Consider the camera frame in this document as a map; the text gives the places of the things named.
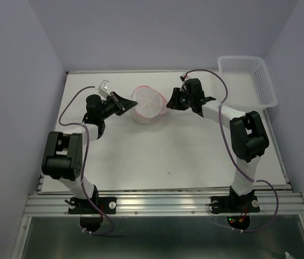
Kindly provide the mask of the white mesh laundry bag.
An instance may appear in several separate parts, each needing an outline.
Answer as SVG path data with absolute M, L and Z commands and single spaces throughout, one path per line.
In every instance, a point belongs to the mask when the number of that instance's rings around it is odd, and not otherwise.
M 130 110 L 130 115 L 138 124 L 151 124 L 167 112 L 166 98 L 149 86 L 137 87 L 131 98 L 137 105 Z

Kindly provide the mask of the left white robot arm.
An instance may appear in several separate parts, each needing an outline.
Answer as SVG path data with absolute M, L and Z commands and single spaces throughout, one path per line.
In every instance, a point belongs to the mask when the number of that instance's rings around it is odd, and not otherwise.
M 98 94 L 86 98 L 86 113 L 72 133 L 52 131 L 47 136 L 42 159 L 42 173 L 61 182 L 73 194 L 68 204 L 72 209 L 83 208 L 92 213 L 99 208 L 97 187 L 85 177 L 85 164 L 89 144 L 104 134 L 105 120 L 112 115 L 121 116 L 137 105 L 111 92 L 105 99 Z

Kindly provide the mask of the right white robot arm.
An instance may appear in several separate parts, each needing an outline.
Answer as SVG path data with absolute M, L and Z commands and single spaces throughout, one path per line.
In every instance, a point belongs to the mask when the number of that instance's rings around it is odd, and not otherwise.
M 230 138 L 224 138 L 225 148 L 236 168 L 227 196 L 212 196 L 209 211 L 213 214 L 238 213 L 242 210 L 259 212 L 254 194 L 255 173 L 260 158 L 269 147 L 269 139 L 258 112 L 242 112 L 225 106 L 214 97 L 207 97 L 197 78 L 183 77 L 182 86 L 174 88 L 167 108 L 191 109 L 202 118 L 227 128 Z

